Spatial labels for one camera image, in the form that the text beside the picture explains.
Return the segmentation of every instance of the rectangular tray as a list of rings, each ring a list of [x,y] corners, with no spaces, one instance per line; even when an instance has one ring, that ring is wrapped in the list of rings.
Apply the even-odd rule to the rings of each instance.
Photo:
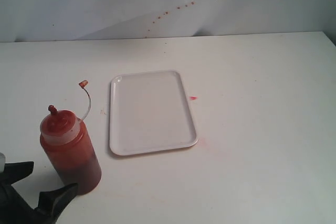
[[[110,148],[117,155],[190,147],[197,134],[176,71],[124,74],[111,81]]]

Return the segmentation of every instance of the white tabletop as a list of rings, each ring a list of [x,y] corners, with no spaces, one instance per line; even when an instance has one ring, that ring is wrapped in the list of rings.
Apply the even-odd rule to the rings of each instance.
[[[200,141],[118,158],[109,150],[109,84],[177,70]],[[34,161],[15,184],[37,206],[62,186],[39,143],[48,105],[85,119],[102,180],[58,223],[335,223],[336,47],[320,32],[0,44],[0,152]]]

